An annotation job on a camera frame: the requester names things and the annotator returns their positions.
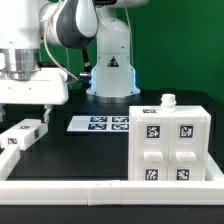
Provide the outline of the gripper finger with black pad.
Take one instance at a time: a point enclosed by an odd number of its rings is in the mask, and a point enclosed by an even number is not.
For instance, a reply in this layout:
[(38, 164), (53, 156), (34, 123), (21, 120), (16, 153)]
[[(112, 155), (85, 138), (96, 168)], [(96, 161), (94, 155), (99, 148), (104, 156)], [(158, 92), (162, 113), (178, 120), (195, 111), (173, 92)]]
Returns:
[(44, 123), (49, 123), (52, 105), (44, 105), (44, 109), (45, 109), (45, 112), (43, 114), (43, 121)]

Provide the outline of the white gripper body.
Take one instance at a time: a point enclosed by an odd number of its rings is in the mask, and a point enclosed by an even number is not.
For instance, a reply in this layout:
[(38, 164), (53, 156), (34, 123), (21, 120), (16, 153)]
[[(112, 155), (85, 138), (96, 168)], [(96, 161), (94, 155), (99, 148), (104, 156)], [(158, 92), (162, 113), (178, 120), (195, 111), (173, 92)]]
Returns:
[(28, 81), (0, 78), (0, 103), (62, 105), (68, 100), (67, 74), (42, 68)]

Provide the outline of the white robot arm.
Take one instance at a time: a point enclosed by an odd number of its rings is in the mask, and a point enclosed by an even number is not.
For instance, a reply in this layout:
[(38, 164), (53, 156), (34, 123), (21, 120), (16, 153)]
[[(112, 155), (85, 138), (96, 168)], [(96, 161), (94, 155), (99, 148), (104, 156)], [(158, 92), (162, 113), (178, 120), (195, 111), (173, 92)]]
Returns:
[(50, 111), (68, 100), (68, 83), (78, 77), (58, 62), (40, 62), (40, 48), (85, 49), (97, 42), (97, 64), (87, 96), (123, 103), (136, 97), (130, 27), (113, 14), (149, 0), (0, 0), (0, 122), (5, 104), (43, 105)]

